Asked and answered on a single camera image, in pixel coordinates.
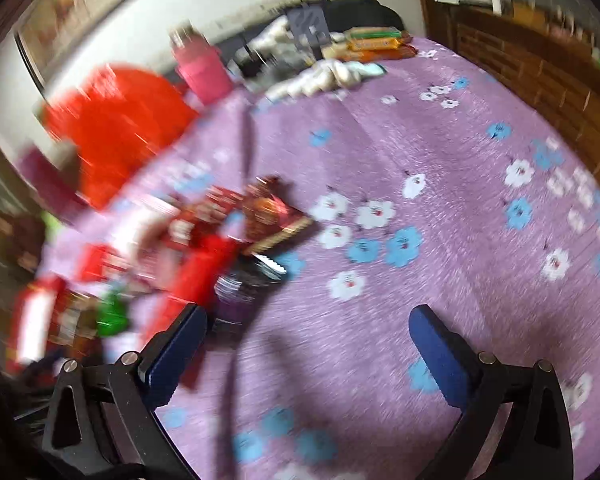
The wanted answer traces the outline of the dark red soul kiss snack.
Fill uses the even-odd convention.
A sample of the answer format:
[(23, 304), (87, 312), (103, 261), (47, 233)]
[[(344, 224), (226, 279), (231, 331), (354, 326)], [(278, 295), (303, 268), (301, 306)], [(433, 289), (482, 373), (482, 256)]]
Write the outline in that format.
[(242, 199), (245, 256), (262, 254), (308, 228), (313, 219), (288, 205), (279, 195), (279, 177), (266, 176), (248, 184)]

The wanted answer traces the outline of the red plastic bag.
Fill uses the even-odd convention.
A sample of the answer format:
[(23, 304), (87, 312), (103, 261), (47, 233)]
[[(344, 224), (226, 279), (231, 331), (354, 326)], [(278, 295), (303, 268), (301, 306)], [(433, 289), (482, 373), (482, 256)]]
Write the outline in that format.
[(102, 209), (137, 171), (178, 140), (199, 113), (163, 76), (106, 64), (44, 104), (50, 136), (69, 140), (81, 159), (79, 191)]

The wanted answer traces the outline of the pink bottle with knit sleeve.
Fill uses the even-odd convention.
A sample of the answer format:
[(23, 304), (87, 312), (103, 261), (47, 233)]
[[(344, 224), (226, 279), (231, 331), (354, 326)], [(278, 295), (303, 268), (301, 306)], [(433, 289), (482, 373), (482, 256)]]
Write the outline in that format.
[(219, 102), (232, 92), (234, 84), (220, 51), (192, 24), (179, 24), (169, 32), (169, 39), (178, 76), (202, 105)]

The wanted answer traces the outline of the white work gloves pair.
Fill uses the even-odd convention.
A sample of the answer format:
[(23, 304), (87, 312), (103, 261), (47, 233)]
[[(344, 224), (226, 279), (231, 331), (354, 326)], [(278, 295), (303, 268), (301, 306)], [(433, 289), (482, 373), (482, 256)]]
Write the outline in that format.
[(277, 102), (298, 96), (351, 89), (366, 79), (384, 76), (386, 70), (377, 63), (321, 60), (297, 76), (274, 84), (264, 92), (265, 99)]

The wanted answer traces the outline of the stacked biscuit packs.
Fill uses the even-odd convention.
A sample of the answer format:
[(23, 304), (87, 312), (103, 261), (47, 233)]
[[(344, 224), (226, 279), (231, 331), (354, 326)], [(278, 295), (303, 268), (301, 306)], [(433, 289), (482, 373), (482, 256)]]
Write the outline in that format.
[(342, 62), (396, 61), (418, 55), (412, 41), (406, 30), (395, 27), (353, 27), (333, 32), (332, 43), (321, 51), (324, 58)]

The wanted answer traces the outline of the white gloves at back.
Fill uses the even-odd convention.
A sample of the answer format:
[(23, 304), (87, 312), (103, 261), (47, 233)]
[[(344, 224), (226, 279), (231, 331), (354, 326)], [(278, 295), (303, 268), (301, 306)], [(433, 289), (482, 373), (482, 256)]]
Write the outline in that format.
[(282, 44), (294, 41), (290, 32), (289, 20), (286, 14), (279, 15), (265, 29), (248, 42), (248, 48), (260, 54), (270, 53)]

